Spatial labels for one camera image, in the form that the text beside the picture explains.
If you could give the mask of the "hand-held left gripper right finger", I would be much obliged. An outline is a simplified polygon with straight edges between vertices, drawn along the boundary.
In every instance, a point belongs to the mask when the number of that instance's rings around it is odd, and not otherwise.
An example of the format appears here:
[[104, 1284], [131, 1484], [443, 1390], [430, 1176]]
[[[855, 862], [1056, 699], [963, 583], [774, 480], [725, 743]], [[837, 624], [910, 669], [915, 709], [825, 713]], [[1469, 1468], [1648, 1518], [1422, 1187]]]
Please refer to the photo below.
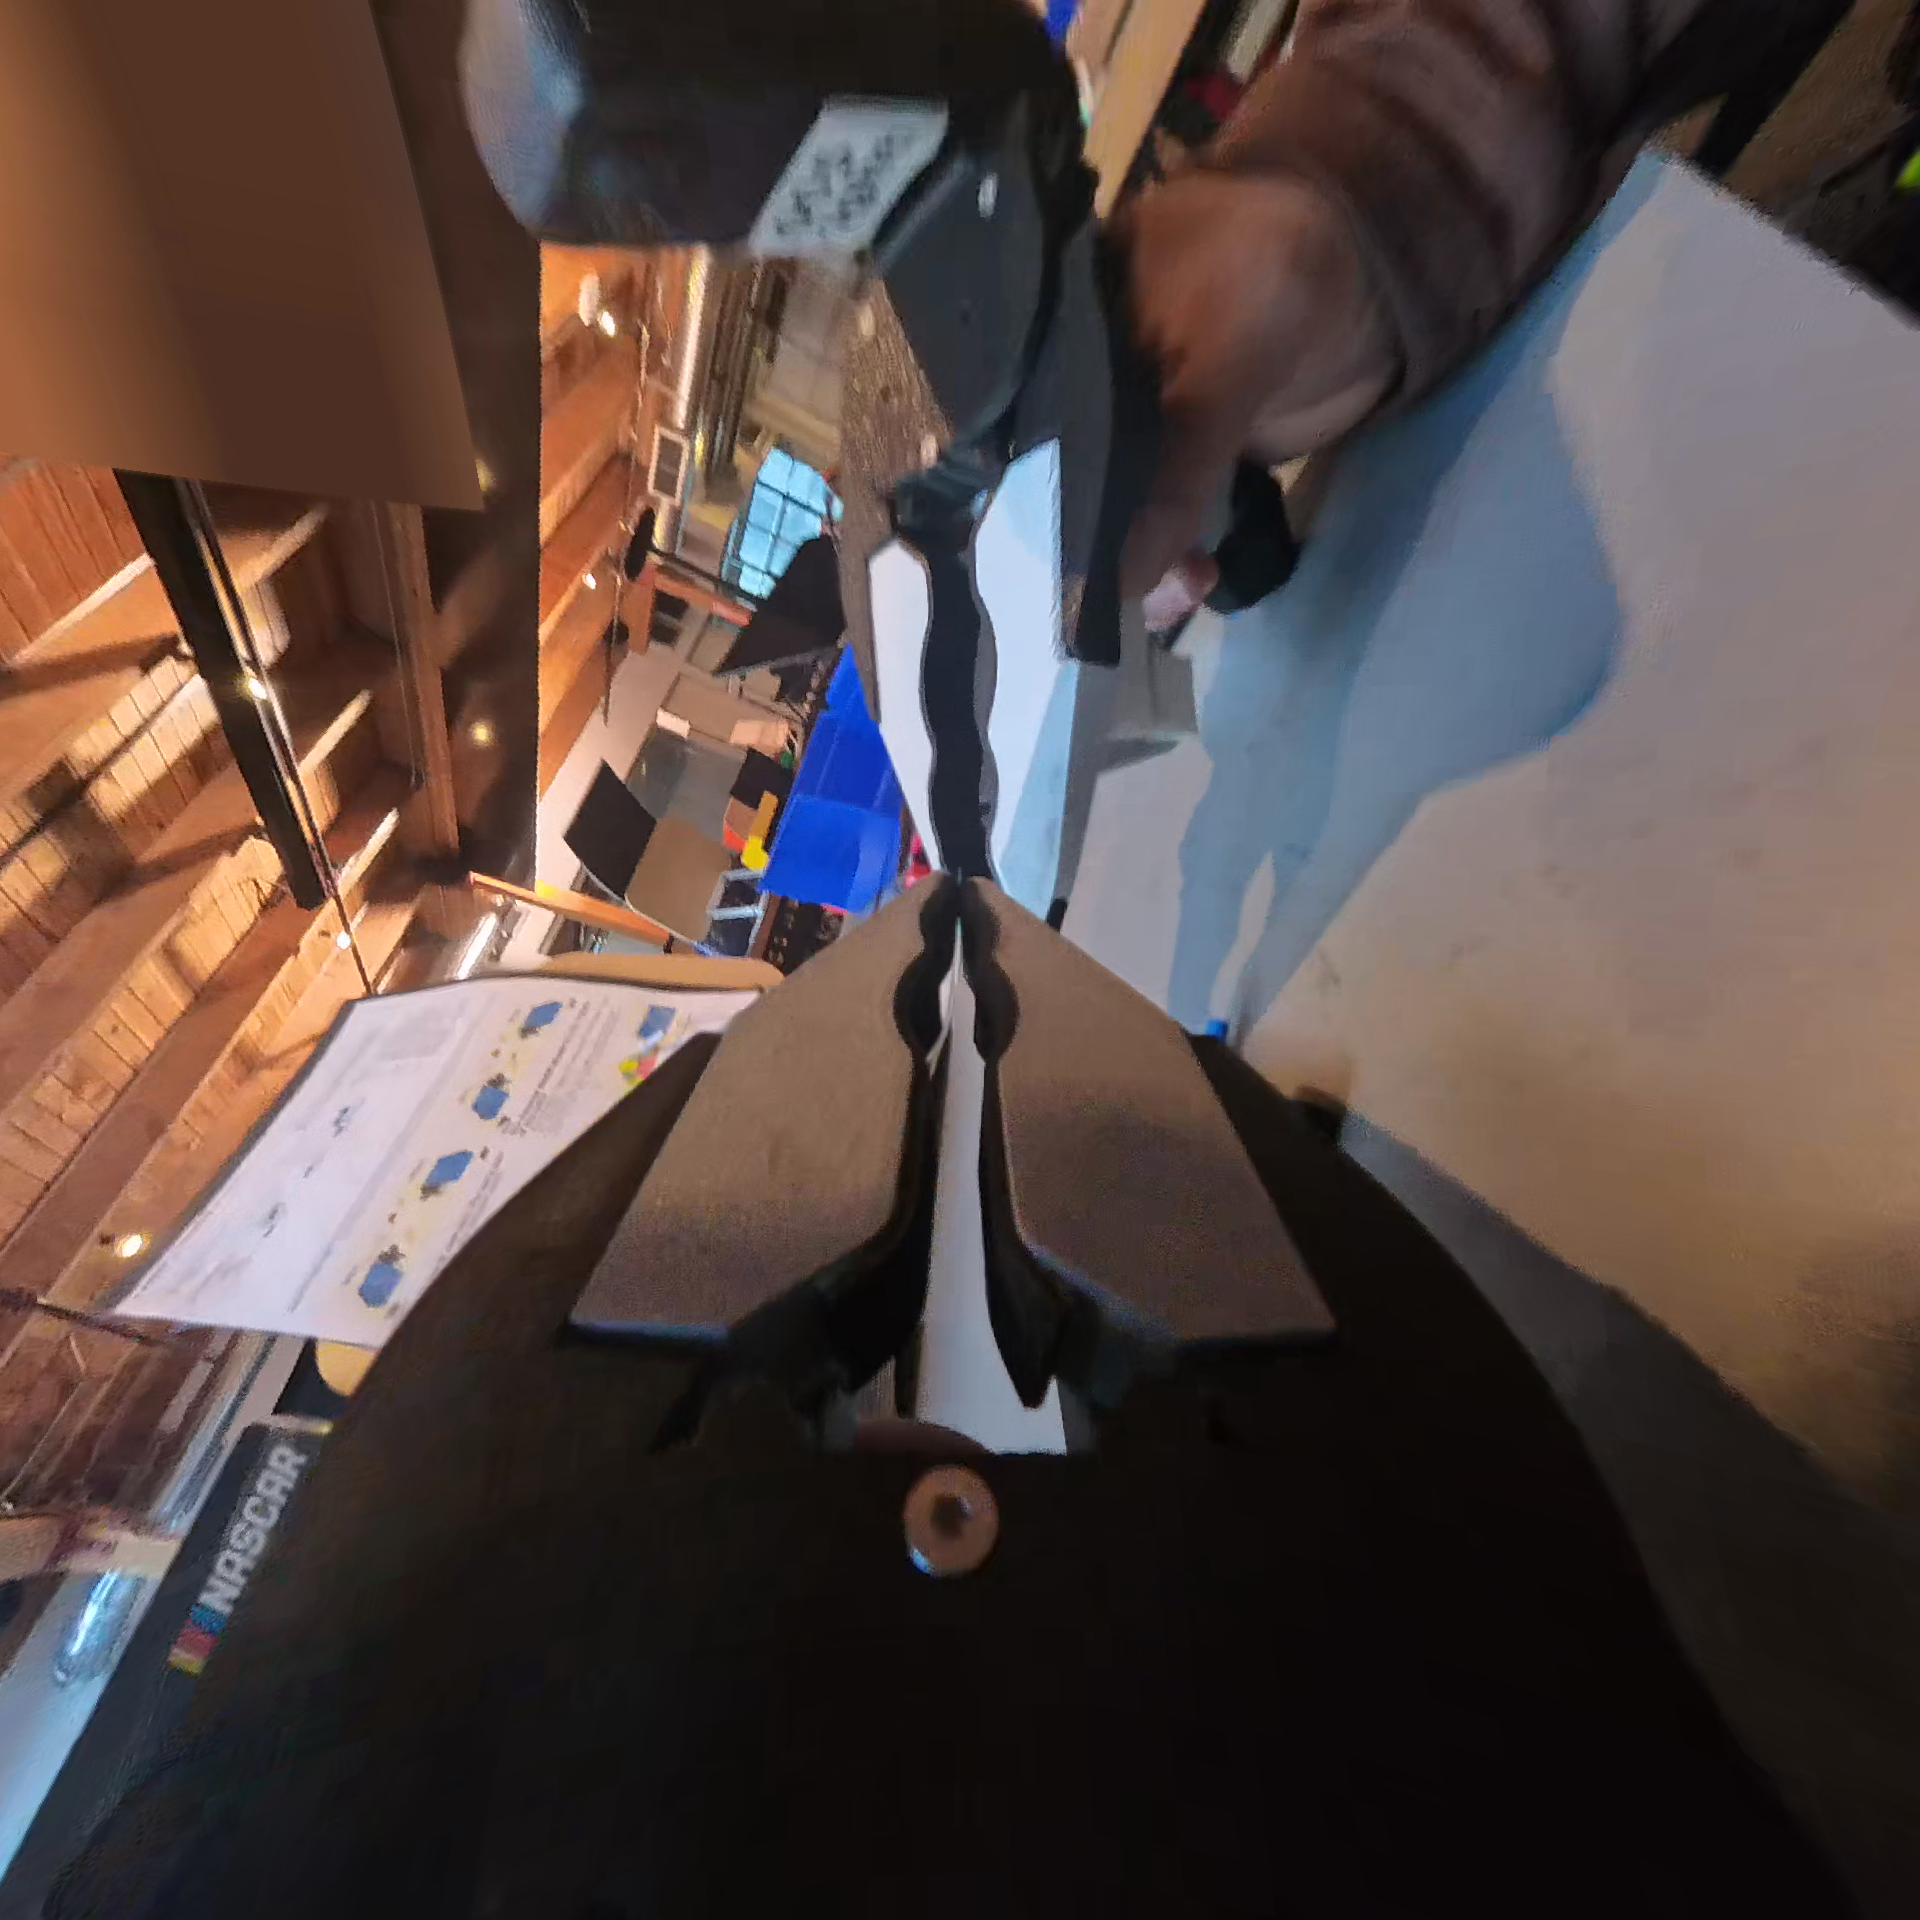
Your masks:
[[1337, 1318], [1193, 1038], [990, 880], [963, 881], [963, 973], [983, 1275], [1022, 1404], [1115, 1409], [1187, 1360], [1328, 1343]]

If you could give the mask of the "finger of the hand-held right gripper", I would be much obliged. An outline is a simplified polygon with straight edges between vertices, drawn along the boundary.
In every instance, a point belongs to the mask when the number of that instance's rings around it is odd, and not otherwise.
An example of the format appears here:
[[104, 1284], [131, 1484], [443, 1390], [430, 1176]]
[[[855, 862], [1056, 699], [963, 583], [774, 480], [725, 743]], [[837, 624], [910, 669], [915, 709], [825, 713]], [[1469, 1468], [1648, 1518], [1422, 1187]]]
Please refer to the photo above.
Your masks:
[[975, 713], [986, 859], [1002, 894], [1050, 907], [1062, 894], [1072, 733], [1080, 668], [1064, 648], [1062, 449], [1016, 454], [975, 521], [981, 617]]
[[973, 629], [941, 572], [898, 535], [870, 553], [874, 721], [936, 870], [973, 870]]

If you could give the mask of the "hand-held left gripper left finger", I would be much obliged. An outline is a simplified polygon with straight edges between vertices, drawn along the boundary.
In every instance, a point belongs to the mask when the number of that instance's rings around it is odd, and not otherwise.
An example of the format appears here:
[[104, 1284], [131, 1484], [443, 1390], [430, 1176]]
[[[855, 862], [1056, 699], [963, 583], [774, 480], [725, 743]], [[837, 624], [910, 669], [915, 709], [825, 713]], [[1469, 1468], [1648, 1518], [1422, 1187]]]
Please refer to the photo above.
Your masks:
[[566, 1317], [821, 1420], [914, 1335], [959, 887], [931, 875], [735, 1015]]

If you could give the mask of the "holographic sticker sheet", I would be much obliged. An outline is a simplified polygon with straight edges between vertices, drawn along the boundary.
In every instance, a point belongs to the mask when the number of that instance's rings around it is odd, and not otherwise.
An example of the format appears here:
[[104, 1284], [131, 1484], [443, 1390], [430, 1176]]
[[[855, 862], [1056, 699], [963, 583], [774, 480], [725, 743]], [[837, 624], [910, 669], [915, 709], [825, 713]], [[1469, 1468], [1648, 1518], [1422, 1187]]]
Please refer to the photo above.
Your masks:
[[975, 996], [959, 957], [943, 987], [943, 1105], [912, 1408], [993, 1453], [1062, 1453], [1058, 1391], [1018, 1400], [992, 1329], [977, 1165], [986, 1070], [975, 1045]]

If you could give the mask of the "person's right forearm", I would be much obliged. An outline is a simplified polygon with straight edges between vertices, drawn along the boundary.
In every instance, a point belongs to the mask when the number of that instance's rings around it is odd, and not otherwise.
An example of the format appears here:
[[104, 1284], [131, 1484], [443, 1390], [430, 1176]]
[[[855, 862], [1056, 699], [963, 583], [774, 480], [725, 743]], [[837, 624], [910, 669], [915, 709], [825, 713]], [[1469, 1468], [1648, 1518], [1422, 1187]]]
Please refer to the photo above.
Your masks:
[[1349, 225], [1401, 400], [1552, 271], [1650, 135], [1791, 77], [1826, 1], [1314, 1], [1200, 167], [1314, 188]]

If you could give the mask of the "grey desk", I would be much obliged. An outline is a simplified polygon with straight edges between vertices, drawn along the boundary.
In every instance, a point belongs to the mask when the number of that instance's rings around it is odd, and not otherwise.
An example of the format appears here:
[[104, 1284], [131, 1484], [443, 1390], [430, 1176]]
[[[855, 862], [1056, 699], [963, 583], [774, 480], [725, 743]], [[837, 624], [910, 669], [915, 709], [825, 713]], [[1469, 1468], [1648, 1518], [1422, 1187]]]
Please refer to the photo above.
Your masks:
[[1915, 324], [1643, 157], [1335, 459], [1062, 935], [1915, 1511]]

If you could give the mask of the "person's right hand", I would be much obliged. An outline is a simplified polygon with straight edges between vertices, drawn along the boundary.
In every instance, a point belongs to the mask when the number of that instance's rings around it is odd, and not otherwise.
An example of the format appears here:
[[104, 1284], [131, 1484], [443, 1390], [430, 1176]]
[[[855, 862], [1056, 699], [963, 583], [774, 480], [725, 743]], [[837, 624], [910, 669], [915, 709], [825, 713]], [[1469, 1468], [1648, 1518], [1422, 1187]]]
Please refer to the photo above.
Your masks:
[[1159, 379], [1119, 587], [1162, 632], [1216, 583], [1237, 465], [1328, 447], [1387, 395], [1401, 353], [1354, 230], [1315, 182], [1194, 167], [1133, 199], [1112, 233]]

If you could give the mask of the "large paned window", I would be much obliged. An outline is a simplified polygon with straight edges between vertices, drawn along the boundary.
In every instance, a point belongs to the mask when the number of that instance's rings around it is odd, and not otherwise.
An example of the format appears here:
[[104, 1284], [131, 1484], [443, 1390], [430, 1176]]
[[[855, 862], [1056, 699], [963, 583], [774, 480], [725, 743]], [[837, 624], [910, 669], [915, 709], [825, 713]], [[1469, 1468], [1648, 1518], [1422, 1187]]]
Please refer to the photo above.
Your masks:
[[829, 475], [774, 446], [726, 529], [721, 580], [735, 595], [763, 600], [798, 551], [837, 529], [841, 513]]

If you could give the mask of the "blue plastic bin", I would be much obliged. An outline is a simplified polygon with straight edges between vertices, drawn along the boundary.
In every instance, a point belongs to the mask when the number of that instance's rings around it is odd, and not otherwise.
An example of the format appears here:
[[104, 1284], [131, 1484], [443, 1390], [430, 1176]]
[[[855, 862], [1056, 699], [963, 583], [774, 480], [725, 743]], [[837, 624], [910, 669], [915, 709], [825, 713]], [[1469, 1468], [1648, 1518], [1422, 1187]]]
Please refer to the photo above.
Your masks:
[[759, 887], [861, 917], [896, 881], [902, 791], [845, 648], [827, 681]]

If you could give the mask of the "wooden board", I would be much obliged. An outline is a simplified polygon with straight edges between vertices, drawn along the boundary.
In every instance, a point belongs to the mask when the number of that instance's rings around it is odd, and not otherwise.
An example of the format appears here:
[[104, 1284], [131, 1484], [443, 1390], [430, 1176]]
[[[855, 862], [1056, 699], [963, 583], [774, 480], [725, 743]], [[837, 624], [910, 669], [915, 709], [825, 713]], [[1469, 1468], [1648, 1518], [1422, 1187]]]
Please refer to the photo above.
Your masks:
[[[759, 957], [711, 956], [704, 950], [664, 953], [566, 953], [542, 960], [544, 975], [627, 985], [646, 991], [767, 991], [783, 975]], [[335, 1339], [318, 1339], [310, 1348], [310, 1374], [323, 1383], [326, 1398], [318, 1404], [323, 1420], [334, 1416], [366, 1379], [373, 1353]]]

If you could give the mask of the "printed instruction sheet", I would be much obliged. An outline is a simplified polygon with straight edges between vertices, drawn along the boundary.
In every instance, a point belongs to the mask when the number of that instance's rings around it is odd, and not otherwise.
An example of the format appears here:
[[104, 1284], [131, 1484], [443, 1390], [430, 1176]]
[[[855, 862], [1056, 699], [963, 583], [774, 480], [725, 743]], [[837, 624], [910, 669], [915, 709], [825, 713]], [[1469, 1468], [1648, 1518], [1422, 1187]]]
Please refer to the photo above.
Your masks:
[[754, 993], [493, 972], [355, 998], [104, 1312], [374, 1350], [521, 1187]]

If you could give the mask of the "black toy car box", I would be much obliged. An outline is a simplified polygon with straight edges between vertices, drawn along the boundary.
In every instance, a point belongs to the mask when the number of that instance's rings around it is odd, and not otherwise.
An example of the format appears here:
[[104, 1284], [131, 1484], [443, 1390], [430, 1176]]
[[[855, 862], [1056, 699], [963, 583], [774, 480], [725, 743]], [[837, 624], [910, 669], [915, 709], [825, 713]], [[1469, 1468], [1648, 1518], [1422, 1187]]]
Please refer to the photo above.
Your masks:
[[323, 1420], [273, 1415], [240, 1432], [87, 1726], [102, 1736], [102, 1808], [122, 1799], [182, 1727], [329, 1430]]

